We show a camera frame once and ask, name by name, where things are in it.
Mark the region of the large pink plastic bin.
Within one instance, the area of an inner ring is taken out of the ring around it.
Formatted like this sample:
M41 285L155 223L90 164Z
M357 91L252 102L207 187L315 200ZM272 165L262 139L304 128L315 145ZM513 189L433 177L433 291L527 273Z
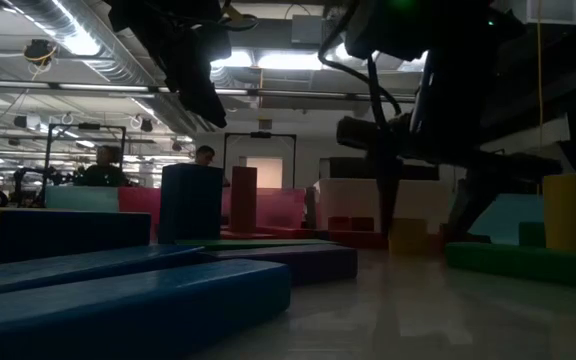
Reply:
M230 228L231 188L222 191L222 216ZM305 207L304 189L257 188L256 228L276 226L300 228Z

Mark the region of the small teal plastic bin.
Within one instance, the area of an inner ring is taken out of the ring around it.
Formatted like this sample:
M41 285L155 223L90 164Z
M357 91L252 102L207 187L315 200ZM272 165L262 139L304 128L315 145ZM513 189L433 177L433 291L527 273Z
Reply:
M49 186L45 190L47 208L76 211L118 212L118 189L114 187Z

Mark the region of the ceiling light panel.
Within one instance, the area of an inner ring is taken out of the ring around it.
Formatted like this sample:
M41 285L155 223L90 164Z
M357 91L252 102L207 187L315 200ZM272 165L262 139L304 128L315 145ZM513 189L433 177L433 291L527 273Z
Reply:
M323 64L316 53L268 53L257 62L262 69L273 70L321 70Z
M214 60L211 62L213 70L224 67L251 67L254 65L253 57L249 50L233 50L229 57Z

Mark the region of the long blue wooden block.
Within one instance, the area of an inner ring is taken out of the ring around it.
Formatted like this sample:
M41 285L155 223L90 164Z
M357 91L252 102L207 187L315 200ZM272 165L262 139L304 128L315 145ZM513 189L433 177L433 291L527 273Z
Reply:
M0 264L0 294L199 264L202 251L152 245Z

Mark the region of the small yellow wooden block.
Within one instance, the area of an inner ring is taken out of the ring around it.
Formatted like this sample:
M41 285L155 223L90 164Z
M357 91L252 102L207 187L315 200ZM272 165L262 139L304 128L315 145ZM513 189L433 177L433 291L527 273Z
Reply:
M427 222L423 219L395 218L388 242L392 255L421 256L428 250Z

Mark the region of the small red plastic bin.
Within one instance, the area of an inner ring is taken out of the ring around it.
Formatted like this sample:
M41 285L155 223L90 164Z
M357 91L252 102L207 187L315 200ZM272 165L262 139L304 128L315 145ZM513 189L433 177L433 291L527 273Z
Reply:
M118 189L120 212L148 213L151 217L150 242L157 243L160 223L161 191L159 188L120 187Z

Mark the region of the long green wooden block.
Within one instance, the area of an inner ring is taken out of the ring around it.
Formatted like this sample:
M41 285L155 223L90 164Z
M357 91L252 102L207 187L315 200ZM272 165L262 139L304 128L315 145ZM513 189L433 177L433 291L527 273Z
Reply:
M486 243L450 243L452 268L576 287L576 253Z

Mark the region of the purple wooden block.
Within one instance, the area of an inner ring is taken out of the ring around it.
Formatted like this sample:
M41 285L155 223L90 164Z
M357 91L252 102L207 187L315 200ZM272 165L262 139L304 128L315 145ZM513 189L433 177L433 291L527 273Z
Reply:
M330 244L208 251L204 256L281 263L289 267L294 286L354 279L358 273L357 250Z

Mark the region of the black monitor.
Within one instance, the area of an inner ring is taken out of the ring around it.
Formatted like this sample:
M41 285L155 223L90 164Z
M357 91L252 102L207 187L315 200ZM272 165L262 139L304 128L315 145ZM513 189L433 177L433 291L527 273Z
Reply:
M373 165L362 157L331 157L329 177L346 179L374 179Z

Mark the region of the pink wooden block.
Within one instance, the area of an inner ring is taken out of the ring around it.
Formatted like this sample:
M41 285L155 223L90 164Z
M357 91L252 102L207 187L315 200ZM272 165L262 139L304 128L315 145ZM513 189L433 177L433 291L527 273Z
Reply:
M230 228L233 232L256 230L257 169L234 166L231 181Z

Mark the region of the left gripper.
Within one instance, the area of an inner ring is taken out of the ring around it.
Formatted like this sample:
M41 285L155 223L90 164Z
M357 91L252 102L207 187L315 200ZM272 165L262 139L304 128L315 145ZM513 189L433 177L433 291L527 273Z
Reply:
M109 0L114 32L129 29L150 56L165 50L169 87L181 104L218 128L227 125L224 107L210 80L207 56L229 56L231 43L219 0Z

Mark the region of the grey ceiling box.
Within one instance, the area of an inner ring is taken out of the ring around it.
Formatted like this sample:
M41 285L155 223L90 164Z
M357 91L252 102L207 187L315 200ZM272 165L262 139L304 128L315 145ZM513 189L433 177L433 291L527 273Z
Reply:
M295 46L319 46L323 37L323 19L316 15L293 15L291 43Z

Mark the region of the long red wooden block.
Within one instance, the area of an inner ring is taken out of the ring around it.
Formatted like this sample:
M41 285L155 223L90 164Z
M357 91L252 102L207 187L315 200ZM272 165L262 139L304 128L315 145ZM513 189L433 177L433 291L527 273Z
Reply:
M222 230L220 232L220 238L222 240L270 240L276 239L277 236L273 234L264 234L264 233L241 233L241 232L232 232L229 230Z

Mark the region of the red arch wooden block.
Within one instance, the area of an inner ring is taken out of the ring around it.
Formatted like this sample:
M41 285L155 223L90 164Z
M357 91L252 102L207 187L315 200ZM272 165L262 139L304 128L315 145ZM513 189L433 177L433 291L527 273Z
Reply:
M373 232L375 225L372 217L332 216L327 222L329 231Z

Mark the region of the long ceiling pipe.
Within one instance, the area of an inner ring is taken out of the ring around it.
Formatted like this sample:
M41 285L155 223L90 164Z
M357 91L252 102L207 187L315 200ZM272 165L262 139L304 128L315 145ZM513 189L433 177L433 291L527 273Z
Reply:
M171 91L167 87L140 86L140 85L102 85L102 84L0 80L0 88L103 92L103 93L121 93L121 94L171 95ZM286 98L310 98L319 100L342 100L342 101L368 101L370 99L370 96L367 93L316 92L316 91L302 91L302 90L268 90L268 89L240 89L240 88L216 88L215 91L217 95L239 96L239 97L243 96L286 97Z

